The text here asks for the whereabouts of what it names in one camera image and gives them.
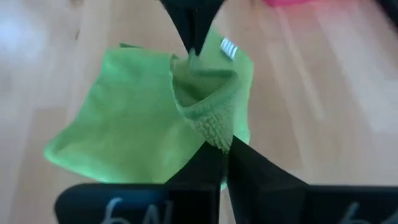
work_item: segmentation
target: terry texture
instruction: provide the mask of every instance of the terry texture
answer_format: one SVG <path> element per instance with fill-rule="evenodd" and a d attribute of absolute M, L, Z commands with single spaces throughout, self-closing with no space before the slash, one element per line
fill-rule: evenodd
<path fill-rule="evenodd" d="M 205 138 L 224 149 L 232 134 L 248 143 L 253 65 L 241 51 L 234 62 L 223 55 L 221 40 L 208 34 L 192 72 L 189 60 L 169 54 L 108 50 L 80 112 L 45 157 L 102 182 L 164 183 Z"/>

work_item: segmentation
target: light wood floor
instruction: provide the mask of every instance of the light wood floor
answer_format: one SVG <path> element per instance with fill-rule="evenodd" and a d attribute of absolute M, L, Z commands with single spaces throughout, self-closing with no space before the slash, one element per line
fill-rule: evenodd
<path fill-rule="evenodd" d="M 398 185 L 398 36 L 371 0 L 228 0 L 215 24 L 255 63 L 252 147 L 309 183 Z M 0 223 L 55 223 L 56 196 L 91 181 L 42 149 L 119 42 L 185 53 L 155 0 L 0 1 Z"/>

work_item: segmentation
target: pink object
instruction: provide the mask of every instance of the pink object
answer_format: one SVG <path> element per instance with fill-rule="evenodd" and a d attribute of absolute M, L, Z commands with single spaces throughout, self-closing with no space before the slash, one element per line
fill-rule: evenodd
<path fill-rule="evenodd" d="M 288 6 L 291 4 L 303 3 L 311 0 L 263 0 L 269 6 L 276 7 L 276 6 Z"/>

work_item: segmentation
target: cloth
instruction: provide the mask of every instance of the cloth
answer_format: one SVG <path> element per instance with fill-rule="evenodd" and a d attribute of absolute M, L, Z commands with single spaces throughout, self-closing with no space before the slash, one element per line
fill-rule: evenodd
<path fill-rule="evenodd" d="M 107 50 L 80 112 L 45 157 L 102 182 L 164 183 L 206 139 L 224 152 L 232 134 L 248 143 L 253 64 L 240 50 L 230 60 L 221 40 L 211 30 L 200 58 L 189 59 Z"/>

